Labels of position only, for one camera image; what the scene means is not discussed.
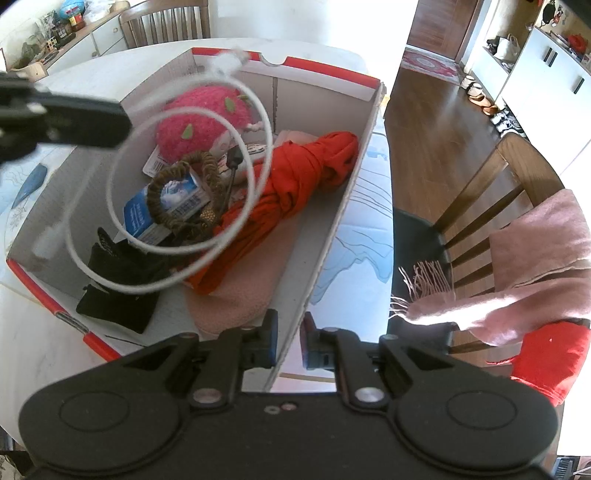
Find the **pink fleece cloth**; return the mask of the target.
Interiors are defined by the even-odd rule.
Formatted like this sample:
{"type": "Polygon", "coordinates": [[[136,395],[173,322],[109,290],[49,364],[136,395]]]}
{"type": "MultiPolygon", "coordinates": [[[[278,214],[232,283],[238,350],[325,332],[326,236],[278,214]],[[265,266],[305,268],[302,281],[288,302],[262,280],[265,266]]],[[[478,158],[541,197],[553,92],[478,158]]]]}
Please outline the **pink fleece cloth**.
{"type": "Polygon", "coordinates": [[[214,269],[228,260],[217,287],[207,294],[199,293],[196,286],[185,290],[188,312],[201,334],[213,337],[226,329],[245,326],[266,311],[287,268],[300,224],[298,213],[279,213],[259,222],[249,220],[197,278],[211,279],[214,269]]]}

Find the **blue white tissue pack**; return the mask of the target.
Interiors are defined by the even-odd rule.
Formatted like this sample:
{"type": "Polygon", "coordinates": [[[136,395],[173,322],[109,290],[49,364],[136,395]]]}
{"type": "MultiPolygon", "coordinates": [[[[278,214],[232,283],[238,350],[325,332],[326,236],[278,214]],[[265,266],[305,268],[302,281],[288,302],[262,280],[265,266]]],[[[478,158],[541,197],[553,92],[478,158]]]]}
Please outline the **blue white tissue pack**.
{"type": "Polygon", "coordinates": [[[148,206],[148,191],[145,186],[129,199],[123,207],[123,225],[127,233],[149,244],[160,245],[173,233],[165,221],[181,221],[181,226],[197,215],[211,203],[200,180],[187,174],[181,180],[171,180],[163,185],[154,198],[153,206],[148,206]]]}

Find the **pink dragonfruit plush toy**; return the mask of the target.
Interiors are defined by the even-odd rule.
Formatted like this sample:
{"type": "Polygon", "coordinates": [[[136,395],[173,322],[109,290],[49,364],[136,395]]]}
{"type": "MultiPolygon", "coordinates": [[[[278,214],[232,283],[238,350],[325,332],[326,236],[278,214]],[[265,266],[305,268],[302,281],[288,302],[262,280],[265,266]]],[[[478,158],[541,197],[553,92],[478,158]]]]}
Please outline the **pink dragonfruit plush toy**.
{"type": "MultiPolygon", "coordinates": [[[[249,100],[232,87],[199,86],[169,101],[164,110],[198,107],[221,115],[240,134],[263,128],[259,114],[249,100]]],[[[162,120],[156,130],[161,157],[168,163],[197,151],[211,152],[219,158],[235,146],[235,139],[217,120],[202,114],[176,114],[162,120]]]]}

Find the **brown hair scrunchie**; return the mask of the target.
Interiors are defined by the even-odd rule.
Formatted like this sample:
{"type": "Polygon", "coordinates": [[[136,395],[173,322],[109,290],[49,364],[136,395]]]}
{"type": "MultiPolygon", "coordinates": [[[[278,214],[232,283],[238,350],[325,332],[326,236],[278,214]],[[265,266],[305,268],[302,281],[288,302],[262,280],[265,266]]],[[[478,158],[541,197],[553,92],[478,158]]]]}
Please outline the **brown hair scrunchie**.
{"type": "Polygon", "coordinates": [[[163,168],[145,190],[154,224],[197,242],[211,238],[224,208],[225,188],[211,153],[197,151],[163,168]]]}

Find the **red knotted cloth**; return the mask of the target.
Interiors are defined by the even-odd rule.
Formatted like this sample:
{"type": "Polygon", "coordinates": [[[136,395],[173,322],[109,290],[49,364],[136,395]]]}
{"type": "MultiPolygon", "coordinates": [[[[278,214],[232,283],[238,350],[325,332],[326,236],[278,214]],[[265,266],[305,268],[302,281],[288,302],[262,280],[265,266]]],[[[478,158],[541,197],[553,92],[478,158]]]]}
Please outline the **red knotted cloth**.
{"type": "Polygon", "coordinates": [[[189,277],[191,288],[198,294],[211,294],[280,222],[304,210],[315,191],[335,191],[348,180],[358,155],[359,139],[348,131],[304,144],[288,139],[274,147],[269,178],[245,226],[221,255],[189,277]]]}

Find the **white red cardboard box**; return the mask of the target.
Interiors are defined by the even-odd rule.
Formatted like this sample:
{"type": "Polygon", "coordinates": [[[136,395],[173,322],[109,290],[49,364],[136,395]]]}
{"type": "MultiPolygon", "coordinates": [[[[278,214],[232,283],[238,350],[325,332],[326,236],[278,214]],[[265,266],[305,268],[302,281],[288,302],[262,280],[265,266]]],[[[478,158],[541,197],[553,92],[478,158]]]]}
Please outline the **white red cardboard box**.
{"type": "Polygon", "coordinates": [[[305,313],[376,341],[394,268],[376,78],[254,52],[128,50],[50,76],[113,98],[117,150],[43,147],[1,218],[29,297],[1,303],[4,381],[44,386],[171,336],[211,340],[276,311],[286,360],[305,313]]]}

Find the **white sideboard cabinet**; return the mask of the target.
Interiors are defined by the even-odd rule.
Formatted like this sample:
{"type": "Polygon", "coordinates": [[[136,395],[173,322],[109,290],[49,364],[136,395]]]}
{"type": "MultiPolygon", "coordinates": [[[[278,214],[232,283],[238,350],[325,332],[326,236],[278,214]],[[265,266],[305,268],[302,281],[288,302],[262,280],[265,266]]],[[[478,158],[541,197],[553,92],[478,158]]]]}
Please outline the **white sideboard cabinet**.
{"type": "Polygon", "coordinates": [[[84,15],[63,20],[63,1],[19,1],[1,15],[5,70],[36,81],[127,49],[119,16],[127,1],[85,1],[84,15]]]}

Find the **globe toy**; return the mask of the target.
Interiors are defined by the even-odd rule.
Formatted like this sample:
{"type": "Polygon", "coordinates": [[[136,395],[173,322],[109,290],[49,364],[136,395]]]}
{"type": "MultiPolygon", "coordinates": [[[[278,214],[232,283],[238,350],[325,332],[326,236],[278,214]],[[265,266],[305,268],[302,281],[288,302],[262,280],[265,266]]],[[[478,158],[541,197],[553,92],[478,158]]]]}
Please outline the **globe toy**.
{"type": "Polygon", "coordinates": [[[69,20],[76,15],[84,15],[85,12],[84,0],[64,0],[58,9],[58,15],[63,20],[69,20]]]}

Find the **far wooden chair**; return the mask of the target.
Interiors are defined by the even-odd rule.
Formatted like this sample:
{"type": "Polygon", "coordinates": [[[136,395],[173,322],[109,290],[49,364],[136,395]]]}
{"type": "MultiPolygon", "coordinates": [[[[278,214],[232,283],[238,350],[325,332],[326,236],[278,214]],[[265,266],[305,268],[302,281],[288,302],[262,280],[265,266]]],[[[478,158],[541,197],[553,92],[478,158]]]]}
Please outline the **far wooden chair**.
{"type": "Polygon", "coordinates": [[[130,49],[211,38],[206,0],[143,1],[124,10],[119,22],[130,49]]]}

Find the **wooden chair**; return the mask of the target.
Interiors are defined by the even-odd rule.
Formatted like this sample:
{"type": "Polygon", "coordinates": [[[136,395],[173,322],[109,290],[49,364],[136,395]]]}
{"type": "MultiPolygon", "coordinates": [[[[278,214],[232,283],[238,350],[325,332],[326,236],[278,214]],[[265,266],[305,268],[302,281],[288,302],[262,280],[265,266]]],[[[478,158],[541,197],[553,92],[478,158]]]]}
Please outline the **wooden chair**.
{"type": "Polygon", "coordinates": [[[394,210],[392,295],[410,300],[413,268],[428,262],[460,299],[493,292],[490,234],[563,188],[528,140],[505,135],[436,222],[394,210]]]}
{"type": "Polygon", "coordinates": [[[143,1],[124,10],[119,22],[130,49],[211,38],[206,0],[143,1]]]}

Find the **near wooden chair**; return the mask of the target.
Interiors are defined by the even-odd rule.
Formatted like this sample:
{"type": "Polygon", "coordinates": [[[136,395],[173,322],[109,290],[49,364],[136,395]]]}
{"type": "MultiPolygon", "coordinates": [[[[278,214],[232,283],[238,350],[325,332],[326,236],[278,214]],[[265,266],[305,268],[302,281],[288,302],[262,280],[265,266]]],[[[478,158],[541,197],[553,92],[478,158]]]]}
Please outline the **near wooden chair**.
{"type": "Polygon", "coordinates": [[[413,268],[428,262],[460,299],[493,292],[490,234],[563,188],[528,140],[505,135],[436,222],[394,210],[392,295],[410,300],[413,268]]]}

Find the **red cloth on chair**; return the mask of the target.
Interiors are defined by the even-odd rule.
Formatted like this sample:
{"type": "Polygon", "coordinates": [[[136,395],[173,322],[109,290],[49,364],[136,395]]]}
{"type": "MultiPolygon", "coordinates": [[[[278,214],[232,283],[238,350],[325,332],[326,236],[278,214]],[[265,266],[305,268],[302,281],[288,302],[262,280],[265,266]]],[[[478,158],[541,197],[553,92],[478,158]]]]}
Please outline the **red cloth on chair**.
{"type": "Polygon", "coordinates": [[[511,379],[545,396],[554,407],[564,403],[590,349],[590,329],[571,322],[551,323],[526,334],[511,359],[511,379]]]}

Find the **pink scarf on chair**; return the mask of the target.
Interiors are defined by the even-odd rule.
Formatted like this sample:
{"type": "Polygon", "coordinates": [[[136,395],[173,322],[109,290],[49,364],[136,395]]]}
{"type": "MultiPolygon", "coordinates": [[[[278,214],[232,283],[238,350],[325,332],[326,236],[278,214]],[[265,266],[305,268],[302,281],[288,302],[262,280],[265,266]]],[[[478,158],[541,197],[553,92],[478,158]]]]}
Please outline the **pink scarf on chair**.
{"type": "Polygon", "coordinates": [[[403,279],[411,295],[391,315],[411,325],[452,323],[491,346],[519,342],[542,326],[590,317],[590,231],[574,193],[562,189],[490,234],[494,289],[460,299],[436,261],[403,279]]]}

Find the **shoes on floor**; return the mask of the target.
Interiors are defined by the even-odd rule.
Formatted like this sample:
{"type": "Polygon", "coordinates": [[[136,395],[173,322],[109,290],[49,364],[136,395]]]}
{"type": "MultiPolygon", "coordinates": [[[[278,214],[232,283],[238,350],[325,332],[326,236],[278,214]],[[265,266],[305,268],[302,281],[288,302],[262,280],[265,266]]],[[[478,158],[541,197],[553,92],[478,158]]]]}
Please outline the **shoes on floor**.
{"type": "Polygon", "coordinates": [[[487,96],[484,87],[474,77],[466,75],[462,79],[460,87],[465,91],[468,100],[488,117],[501,137],[514,133],[522,138],[527,138],[525,131],[509,108],[500,107],[494,103],[487,96]]]}

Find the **red doormat rug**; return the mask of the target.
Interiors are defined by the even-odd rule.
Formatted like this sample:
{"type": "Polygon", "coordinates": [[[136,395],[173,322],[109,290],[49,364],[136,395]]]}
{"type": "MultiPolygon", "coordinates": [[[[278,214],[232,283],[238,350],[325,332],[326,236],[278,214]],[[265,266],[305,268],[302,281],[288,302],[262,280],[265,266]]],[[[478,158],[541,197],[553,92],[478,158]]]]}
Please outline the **red doormat rug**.
{"type": "Polygon", "coordinates": [[[461,83],[461,71],[453,60],[412,46],[405,48],[401,67],[454,85],[461,83]]]}

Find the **white tall cabinet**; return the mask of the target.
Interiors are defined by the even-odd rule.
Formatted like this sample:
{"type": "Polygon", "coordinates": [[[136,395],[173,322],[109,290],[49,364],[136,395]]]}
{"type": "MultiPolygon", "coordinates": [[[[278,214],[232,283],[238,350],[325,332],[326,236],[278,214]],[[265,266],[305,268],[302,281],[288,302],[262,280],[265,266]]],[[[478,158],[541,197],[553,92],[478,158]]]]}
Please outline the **white tall cabinet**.
{"type": "Polygon", "coordinates": [[[465,70],[556,168],[590,143],[590,3],[487,1],[465,70]]]}

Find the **brown entrance door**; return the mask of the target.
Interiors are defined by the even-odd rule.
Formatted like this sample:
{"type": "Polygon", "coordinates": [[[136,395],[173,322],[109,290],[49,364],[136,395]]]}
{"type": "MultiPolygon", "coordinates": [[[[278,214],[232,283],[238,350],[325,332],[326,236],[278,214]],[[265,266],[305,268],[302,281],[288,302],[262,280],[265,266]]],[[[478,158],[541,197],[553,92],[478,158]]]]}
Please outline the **brown entrance door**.
{"type": "Polygon", "coordinates": [[[456,60],[481,5],[478,0],[419,0],[408,44],[456,60]]]}

